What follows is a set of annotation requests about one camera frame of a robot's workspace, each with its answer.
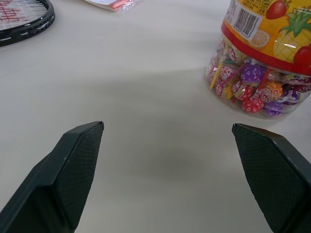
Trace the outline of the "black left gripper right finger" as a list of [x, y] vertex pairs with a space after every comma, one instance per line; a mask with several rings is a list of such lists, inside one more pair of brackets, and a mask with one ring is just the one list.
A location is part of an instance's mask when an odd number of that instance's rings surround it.
[[311, 163], [283, 136], [235, 123], [251, 192], [273, 233], [311, 233]]

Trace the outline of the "black badminton racket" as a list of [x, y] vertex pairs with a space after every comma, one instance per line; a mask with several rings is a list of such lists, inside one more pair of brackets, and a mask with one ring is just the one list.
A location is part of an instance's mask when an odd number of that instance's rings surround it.
[[54, 21], [49, 0], [0, 0], [0, 47], [36, 36]]

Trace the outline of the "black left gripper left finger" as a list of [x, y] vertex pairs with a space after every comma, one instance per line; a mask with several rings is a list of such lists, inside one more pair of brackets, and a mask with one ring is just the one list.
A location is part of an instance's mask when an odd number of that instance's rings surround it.
[[64, 133], [0, 212], [0, 233], [74, 233], [88, 198], [104, 123]]

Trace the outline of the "clear lollipop jar fruit label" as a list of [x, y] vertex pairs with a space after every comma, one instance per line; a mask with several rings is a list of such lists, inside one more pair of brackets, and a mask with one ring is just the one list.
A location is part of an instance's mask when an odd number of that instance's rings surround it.
[[246, 114], [291, 114], [311, 96], [311, 0], [230, 0], [206, 81]]

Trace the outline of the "clear plastic packet red print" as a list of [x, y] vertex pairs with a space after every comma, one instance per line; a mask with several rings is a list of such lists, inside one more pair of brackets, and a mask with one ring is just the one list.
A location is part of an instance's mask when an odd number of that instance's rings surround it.
[[110, 12], [119, 12], [120, 14], [123, 14], [124, 12], [138, 5], [143, 0], [83, 0], [83, 1]]

